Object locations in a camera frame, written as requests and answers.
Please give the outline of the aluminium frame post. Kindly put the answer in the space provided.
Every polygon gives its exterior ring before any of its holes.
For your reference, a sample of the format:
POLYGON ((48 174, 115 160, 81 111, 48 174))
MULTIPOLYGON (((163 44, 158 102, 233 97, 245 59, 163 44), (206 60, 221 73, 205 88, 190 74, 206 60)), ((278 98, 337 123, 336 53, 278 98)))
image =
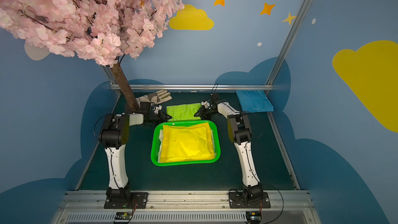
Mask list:
POLYGON ((299 29, 300 29, 309 9, 311 7, 312 2, 313 2, 313 0, 302 0, 300 7, 297 11, 297 16, 294 20, 294 23, 292 24, 292 27, 290 28, 288 35, 285 39, 284 45, 283 45, 274 65, 269 73, 269 76, 268 76, 266 84, 265 84, 267 87, 273 86, 274 81, 282 67, 282 64, 284 63, 284 61, 287 57, 287 54, 288 54, 297 34, 299 32, 299 29))
POLYGON ((106 76, 107 80, 109 81, 110 88, 117 94, 117 96, 120 96, 121 95, 120 90, 113 89, 113 86, 117 85, 117 81, 116 81, 114 75, 112 74, 110 67, 109 66, 100 66, 100 68, 102 69, 104 75, 106 76))

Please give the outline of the blue raincoat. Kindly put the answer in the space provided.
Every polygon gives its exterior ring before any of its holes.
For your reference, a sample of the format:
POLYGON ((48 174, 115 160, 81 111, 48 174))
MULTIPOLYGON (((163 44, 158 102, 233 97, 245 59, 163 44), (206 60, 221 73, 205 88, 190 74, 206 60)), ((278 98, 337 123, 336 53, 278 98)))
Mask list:
POLYGON ((242 110, 245 112, 265 113, 274 111, 274 106, 269 101, 264 91, 237 90, 236 95, 242 110))

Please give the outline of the aluminium frame post right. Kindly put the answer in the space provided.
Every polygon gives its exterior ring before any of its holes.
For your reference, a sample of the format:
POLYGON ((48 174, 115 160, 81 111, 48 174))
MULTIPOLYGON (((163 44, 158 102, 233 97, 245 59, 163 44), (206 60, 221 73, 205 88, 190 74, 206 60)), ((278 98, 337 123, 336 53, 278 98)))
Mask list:
POLYGON ((297 11, 297 16, 294 20, 294 23, 292 24, 292 27, 290 28, 288 35, 285 39, 284 45, 283 45, 274 65, 269 73, 269 76, 268 76, 266 84, 265 84, 267 87, 273 86, 274 81, 282 67, 282 64, 284 63, 284 61, 287 57, 287 54, 288 54, 297 34, 299 32, 299 29, 300 29, 309 9, 311 7, 312 2, 313 2, 313 0, 302 0, 300 7, 297 11))

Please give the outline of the aluminium frame post left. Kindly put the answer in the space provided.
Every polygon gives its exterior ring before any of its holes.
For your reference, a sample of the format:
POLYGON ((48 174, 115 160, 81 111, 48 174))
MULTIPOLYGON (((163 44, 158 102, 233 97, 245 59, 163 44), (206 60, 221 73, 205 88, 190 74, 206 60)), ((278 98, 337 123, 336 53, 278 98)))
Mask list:
POLYGON ((110 67, 109 66, 100 66, 100 68, 102 69, 104 75, 106 76, 107 80, 109 81, 110 88, 117 94, 117 96, 120 96, 121 95, 120 90, 113 89, 113 86, 117 85, 117 81, 116 81, 114 75, 112 74, 110 67))

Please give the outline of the lime green raincoat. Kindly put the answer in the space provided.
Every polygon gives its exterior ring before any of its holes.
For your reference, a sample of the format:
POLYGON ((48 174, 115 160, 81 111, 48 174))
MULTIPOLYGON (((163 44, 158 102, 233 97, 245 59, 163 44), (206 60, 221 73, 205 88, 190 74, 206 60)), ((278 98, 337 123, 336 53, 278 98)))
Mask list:
POLYGON ((169 122, 201 120, 195 116, 201 106, 201 103, 167 106, 166 113, 172 117, 169 122))

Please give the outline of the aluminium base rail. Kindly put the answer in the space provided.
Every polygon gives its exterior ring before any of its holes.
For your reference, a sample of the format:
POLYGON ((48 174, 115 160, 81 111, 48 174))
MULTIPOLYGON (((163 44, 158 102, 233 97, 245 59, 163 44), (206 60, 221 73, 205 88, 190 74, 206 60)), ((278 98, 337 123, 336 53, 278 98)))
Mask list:
POLYGON ((246 212, 260 212, 262 224, 319 224, 309 192, 267 190, 271 208, 230 208, 228 192, 143 191, 146 208, 104 209, 104 191, 68 191, 54 224, 245 224, 246 212), (117 212, 132 212, 130 222, 114 222, 117 212))

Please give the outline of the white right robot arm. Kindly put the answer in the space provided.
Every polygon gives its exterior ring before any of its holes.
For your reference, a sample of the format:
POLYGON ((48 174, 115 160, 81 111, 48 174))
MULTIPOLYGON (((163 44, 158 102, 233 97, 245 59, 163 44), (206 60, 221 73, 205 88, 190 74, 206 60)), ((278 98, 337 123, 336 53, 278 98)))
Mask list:
POLYGON ((263 187, 257 174, 252 156, 252 129, 247 112, 238 111, 218 93, 211 93, 210 99, 201 103, 194 114, 202 120, 211 120, 215 114, 225 117, 230 141, 234 144, 241 167, 243 199, 247 204, 263 199, 263 187))

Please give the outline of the circuit board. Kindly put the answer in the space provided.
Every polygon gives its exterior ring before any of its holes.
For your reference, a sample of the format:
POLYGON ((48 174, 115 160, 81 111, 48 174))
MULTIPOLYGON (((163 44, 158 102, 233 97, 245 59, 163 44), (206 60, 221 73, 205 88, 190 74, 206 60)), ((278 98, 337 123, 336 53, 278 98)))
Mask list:
POLYGON ((132 218, 132 212, 117 212, 114 217, 114 222, 130 222, 132 218))
POLYGON ((246 212, 245 224, 261 224, 262 214, 260 212, 246 212))

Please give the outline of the pink cherry blossom tree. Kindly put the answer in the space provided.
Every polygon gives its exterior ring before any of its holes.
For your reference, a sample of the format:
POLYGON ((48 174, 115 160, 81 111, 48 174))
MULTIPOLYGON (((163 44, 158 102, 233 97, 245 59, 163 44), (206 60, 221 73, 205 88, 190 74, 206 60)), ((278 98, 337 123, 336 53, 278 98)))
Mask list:
POLYGON ((139 108, 120 62, 167 30, 182 0, 1 0, 1 28, 27 44, 111 69, 129 108, 139 108))

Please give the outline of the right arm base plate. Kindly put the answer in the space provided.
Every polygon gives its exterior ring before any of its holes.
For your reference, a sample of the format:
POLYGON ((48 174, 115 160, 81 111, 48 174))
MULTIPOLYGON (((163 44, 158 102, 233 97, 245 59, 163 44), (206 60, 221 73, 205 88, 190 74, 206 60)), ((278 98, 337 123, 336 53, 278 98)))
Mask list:
POLYGON ((271 208, 267 192, 263 193, 262 199, 249 200, 242 191, 229 191, 228 198, 230 208, 271 208))

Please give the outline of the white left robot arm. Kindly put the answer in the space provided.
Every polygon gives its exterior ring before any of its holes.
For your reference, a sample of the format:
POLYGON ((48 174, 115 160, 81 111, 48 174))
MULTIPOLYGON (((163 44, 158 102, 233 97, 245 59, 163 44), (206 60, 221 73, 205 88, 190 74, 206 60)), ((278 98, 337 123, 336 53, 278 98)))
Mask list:
POLYGON ((99 134, 96 136, 104 146, 109 168, 109 186, 106 191, 107 202, 130 202, 131 191, 125 166, 125 148, 129 140, 130 126, 145 122, 163 123, 172 116, 162 110, 162 106, 143 102, 137 112, 107 114, 99 134))

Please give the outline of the green plastic basket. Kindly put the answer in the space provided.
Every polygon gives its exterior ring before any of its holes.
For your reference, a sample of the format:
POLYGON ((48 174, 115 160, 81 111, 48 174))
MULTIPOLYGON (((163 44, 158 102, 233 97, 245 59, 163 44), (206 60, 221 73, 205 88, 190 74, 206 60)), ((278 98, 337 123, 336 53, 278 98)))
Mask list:
POLYGON ((167 122, 155 128, 151 160, 159 167, 214 163, 221 155, 216 125, 207 120, 167 122), (163 130, 161 161, 158 163, 159 132, 163 130))

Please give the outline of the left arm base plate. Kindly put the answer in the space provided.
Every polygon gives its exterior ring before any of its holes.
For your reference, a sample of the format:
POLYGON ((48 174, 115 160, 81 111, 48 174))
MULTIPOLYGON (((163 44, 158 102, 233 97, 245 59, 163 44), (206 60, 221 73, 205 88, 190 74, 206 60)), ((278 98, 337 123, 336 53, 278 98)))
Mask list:
POLYGON ((147 192, 131 192, 125 194, 113 192, 107 194, 104 209, 138 209, 146 208, 149 193, 147 192))

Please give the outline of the left circuit board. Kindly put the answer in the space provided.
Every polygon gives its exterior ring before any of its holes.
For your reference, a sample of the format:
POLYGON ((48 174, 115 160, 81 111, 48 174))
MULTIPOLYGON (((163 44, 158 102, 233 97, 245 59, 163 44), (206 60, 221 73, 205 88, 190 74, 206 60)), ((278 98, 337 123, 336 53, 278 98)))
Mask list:
POLYGON ((132 218, 132 212, 117 212, 114 217, 114 222, 130 222, 132 218))

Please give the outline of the aluminium frame crossbar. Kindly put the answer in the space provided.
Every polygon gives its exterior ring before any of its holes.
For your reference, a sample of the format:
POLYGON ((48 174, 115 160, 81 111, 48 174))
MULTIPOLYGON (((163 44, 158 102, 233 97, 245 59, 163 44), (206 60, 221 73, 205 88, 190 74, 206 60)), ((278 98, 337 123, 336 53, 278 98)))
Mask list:
POLYGON ((133 90, 273 90, 272 85, 151 85, 129 84, 133 90))

